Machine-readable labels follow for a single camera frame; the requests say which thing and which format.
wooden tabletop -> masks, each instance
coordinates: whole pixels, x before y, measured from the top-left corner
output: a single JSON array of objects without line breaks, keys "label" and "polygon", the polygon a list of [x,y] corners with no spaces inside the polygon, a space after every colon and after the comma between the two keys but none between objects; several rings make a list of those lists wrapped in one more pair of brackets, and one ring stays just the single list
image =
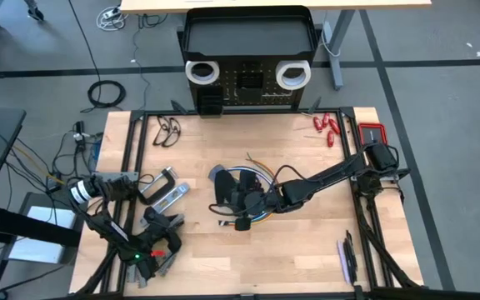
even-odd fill
[{"label": "wooden tabletop", "polygon": [[192,8],[303,5],[311,9],[413,8],[431,0],[122,0],[123,13],[185,13]]},{"label": "wooden tabletop", "polygon": [[[355,113],[358,123],[378,122],[375,108],[355,108]],[[357,283],[369,289],[348,181],[318,192],[302,209],[273,215],[248,232],[219,227],[217,220],[224,217],[208,211],[208,204],[215,203],[208,172],[215,165],[253,167],[246,161],[249,152],[253,159],[274,171],[286,163],[310,176],[343,160],[340,138],[328,148],[324,138],[327,133],[315,132],[313,120],[301,114],[177,119],[182,136],[176,145],[164,148],[152,145],[159,126],[155,117],[150,118],[142,174],[156,175],[171,166],[179,176],[177,184],[190,185],[188,194],[165,212],[185,215],[185,224],[179,231],[182,248],[166,277],[152,278],[144,289],[138,289],[136,283],[126,283],[126,296],[352,291],[344,281],[336,246],[337,240],[345,238],[346,230],[354,237]],[[128,123],[129,112],[109,113],[97,170],[119,172]],[[133,149],[139,131],[137,125]],[[280,181],[293,178],[295,175],[289,171],[279,175]],[[398,192],[387,189],[376,201],[387,250],[412,280],[423,283]],[[134,234],[143,230],[138,220],[144,209],[141,203],[137,204]],[[106,249],[107,242],[96,232],[87,227],[82,230],[70,292],[77,291],[88,280]],[[377,278],[383,284],[378,256],[374,250],[373,253]],[[112,276],[113,287],[117,275],[115,272]]]}]

glasses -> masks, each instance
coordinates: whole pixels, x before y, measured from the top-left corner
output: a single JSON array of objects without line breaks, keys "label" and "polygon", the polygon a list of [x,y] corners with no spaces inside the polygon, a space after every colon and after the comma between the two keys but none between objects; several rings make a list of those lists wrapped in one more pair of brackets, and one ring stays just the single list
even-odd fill
[{"label": "glasses", "polygon": [[174,117],[157,116],[160,130],[153,140],[153,146],[162,146],[168,148],[173,146],[181,137],[181,124]]}]

white sticker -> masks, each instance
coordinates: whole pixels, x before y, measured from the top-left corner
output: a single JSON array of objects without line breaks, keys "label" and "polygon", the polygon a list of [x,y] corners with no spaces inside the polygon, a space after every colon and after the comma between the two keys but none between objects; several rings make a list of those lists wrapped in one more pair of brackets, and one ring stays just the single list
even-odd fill
[{"label": "white sticker", "polygon": [[129,241],[129,237],[127,234],[114,222],[110,222],[110,226],[116,230],[117,233],[119,233],[123,238],[125,238],[126,241]]},{"label": "white sticker", "polygon": [[75,201],[77,201],[77,203],[83,204],[83,203],[86,202],[86,200],[81,198],[81,195],[79,195],[79,192],[77,191],[76,187],[72,187],[72,189],[70,189],[70,191],[72,192],[73,199],[75,199]]},{"label": "white sticker", "polygon": [[79,192],[81,192],[81,195],[88,201],[92,199],[90,195],[88,195],[87,189],[84,188],[84,181],[81,180],[80,182],[77,182],[77,186],[79,187]]}]

black eyeglasses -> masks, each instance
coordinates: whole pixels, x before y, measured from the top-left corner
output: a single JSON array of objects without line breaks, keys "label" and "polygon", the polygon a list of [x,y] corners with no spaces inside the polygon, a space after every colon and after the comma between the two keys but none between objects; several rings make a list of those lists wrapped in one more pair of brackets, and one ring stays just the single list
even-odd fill
[{"label": "black eyeglasses", "polygon": [[157,116],[160,130],[153,140],[153,146],[162,146],[165,148],[173,146],[181,137],[181,124],[174,117]]}]

tape roll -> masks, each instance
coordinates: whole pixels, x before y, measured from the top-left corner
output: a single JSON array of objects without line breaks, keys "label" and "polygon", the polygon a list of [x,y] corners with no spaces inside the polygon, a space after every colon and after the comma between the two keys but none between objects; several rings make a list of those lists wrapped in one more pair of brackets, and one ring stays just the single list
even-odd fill
[{"label": "tape roll", "polygon": [[[303,72],[301,75],[290,78],[284,76],[284,73],[289,69],[289,68],[301,68],[303,69]],[[311,72],[310,72],[310,66],[308,65],[308,62],[305,60],[302,61],[282,61],[277,64],[277,67],[275,68],[275,76],[277,80],[277,84],[279,87],[293,91],[297,90],[299,88],[303,88],[307,85],[307,83],[310,81],[311,77]]]},{"label": "tape roll", "polygon": [[[200,76],[194,74],[193,68],[198,64],[203,64],[209,66],[212,71],[210,74],[205,76]],[[187,75],[188,80],[199,85],[208,85],[216,81],[220,76],[220,67],[217,62],[192,62],[187,61],[187,64],[184,67],[184,72]]]}]

